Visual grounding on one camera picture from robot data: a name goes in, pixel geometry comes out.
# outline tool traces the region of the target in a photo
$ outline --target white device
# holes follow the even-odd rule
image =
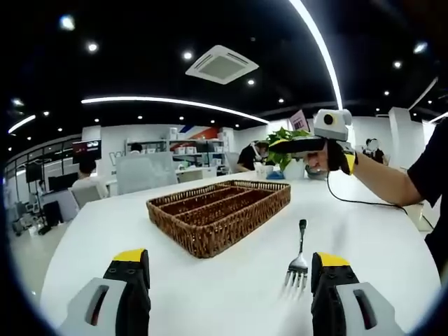
[[[314,134],[318,137],[347,141],[351,125],[351,113],[349,110],[321,109],[314,119]]]

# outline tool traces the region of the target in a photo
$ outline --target sign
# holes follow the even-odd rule
[[[289,118],[289,121],[295,131],[305,130],[309,132],[308,122],[302,110],[299,110],[295,115]]]

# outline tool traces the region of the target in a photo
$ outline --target computer monitor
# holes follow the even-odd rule
[[[52,176],[48,178],[49,191],[61,191],[70,188],[78,179],[78,173],[72,173],[61,176]]]
[[[73,163],[79,163],[83,159],[101,159],[101,140],[73,142]]]

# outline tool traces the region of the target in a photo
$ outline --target wicker cutlery tray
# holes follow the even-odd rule
[[[226,181],[146,202],[149,218],[185,250],[211,258],[273,217],[291,200],[284,183]]]

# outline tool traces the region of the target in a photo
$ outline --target ceiling air conditioner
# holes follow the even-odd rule
[[[257,64],[238,52],[215,45],[197,59],[185,74],[227,84],[257,68]]]

